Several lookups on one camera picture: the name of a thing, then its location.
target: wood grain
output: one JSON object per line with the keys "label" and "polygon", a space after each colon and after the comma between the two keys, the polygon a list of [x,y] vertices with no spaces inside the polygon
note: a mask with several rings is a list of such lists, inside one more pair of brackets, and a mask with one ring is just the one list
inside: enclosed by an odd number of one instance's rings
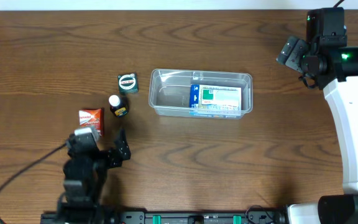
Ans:
{"label": "wood grain", "polygon": [[[111,170],[103,202],[148,210],[245,210],[342,193],[342,165],[321,91],[275,58],[305,36],[306,11],[0,12],[0,185],[78,127],[78,110],[108,108],[117,75],[137,72],[123,119],[105,115],[112,144],[122,125],[132,159]],[[358,45],[358,11],[346,12]],[[155,68],[246,72],[254,110],[239,121],[157,116]],[[60,151],[0,197],[8,223],[39,223],[62,187]]]}

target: small dark bottle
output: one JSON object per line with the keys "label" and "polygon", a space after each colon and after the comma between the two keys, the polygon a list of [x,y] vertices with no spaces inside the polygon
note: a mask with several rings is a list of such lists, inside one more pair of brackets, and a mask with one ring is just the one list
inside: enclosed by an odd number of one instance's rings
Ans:
{"label": "small dark bottle", "polygon": [[109,97],[110,110],[116,117],[122,117],[128,114],[129,108],[124,100],[117,95]]}

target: plastic bin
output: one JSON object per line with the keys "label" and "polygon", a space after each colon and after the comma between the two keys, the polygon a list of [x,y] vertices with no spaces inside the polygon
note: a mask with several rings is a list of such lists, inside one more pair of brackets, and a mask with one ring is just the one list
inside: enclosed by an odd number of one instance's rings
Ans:
{"label": "plastic bin", "polygon": [[[224,111],[190,108],[191,85],[239,87],[242,90],[241,111],[219,115]],[[209,72],[196,70],[155,69],[151,75],[149,105],[159,115],[241,119],[252,111],[252,77],[246,73]]]}

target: white bottle cap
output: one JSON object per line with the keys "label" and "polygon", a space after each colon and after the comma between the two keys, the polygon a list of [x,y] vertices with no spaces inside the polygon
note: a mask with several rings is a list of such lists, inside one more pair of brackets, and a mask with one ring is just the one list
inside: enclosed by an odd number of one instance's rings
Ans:
{"label": "white bottle cap", "polygon": [[111,95],[109,97],[109,103],[111,106],[118,106],[120,104],[119,97],[117,95]]}

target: white wall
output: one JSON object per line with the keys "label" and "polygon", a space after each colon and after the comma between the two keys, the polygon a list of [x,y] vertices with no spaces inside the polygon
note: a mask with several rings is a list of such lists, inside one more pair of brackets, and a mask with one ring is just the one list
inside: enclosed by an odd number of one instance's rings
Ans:
{"label": "white wall", "polygon": [[[219,10],[318,9],[338,0],[0,0],[4,10]],[[346,0],[345,9],[358,9],[358,0]]]}

